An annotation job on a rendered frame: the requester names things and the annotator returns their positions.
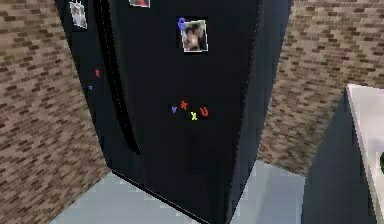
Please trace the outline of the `small grey photo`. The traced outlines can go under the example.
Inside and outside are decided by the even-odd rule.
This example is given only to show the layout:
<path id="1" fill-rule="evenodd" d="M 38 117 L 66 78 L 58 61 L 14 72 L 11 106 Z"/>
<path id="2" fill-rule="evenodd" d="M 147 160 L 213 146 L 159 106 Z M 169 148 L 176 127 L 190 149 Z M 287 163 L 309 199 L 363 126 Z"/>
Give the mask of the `small grey photo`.
<path id="1" fill-rule="evenodd" d="M 69 2 L 69 7 L 73 24 L 77 27 L 86 29 L 87 20 L 84 5 L 80 1 L 74 0 Z"/>

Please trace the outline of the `photo with white border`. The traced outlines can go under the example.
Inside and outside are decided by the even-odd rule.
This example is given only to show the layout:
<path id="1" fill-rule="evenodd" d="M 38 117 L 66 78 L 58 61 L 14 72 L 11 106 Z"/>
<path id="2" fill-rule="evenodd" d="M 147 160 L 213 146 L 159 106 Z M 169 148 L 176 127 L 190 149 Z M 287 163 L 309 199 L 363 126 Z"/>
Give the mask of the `photo with white border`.
<path id="1" fill-rule="evenodd" d="M 207 52 L 207 25 L 205 20 L 185 21 L 185 30 L 180 31 L 182 47 L 186 53 Z"/>

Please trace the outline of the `black fridge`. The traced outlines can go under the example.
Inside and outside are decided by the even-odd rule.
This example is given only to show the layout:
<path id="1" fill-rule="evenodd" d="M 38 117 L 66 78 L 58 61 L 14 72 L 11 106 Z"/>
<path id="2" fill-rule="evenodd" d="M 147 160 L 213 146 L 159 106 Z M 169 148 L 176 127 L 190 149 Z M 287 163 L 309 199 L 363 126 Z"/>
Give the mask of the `black fridge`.
<path id="1" fill-rule="evenodd" d="M 53 1 L 108 167 L 202 224 L 230 224 L 257 156 L 292 0 L 150 0 L 150 8 L 108 0 L 139 154 L 117 119 L 95 0 L 78 0 L 86 29 L 73 24 L 74 0 Z M 181 17 L 206 21 L 207 52 L 183 50 Z"/>

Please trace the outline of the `dark cabinet with white worktop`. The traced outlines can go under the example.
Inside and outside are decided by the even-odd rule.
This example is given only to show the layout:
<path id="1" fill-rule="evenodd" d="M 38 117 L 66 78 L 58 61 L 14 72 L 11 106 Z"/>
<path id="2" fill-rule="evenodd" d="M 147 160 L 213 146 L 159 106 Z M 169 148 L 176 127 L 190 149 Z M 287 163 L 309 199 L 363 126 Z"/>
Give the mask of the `dark cabinet with white worktop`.
<path id="1" fill-rule="evenodd" d="M 304 187 L 301 224 L 384 224 L 384 89 L 349 84 Z"/>

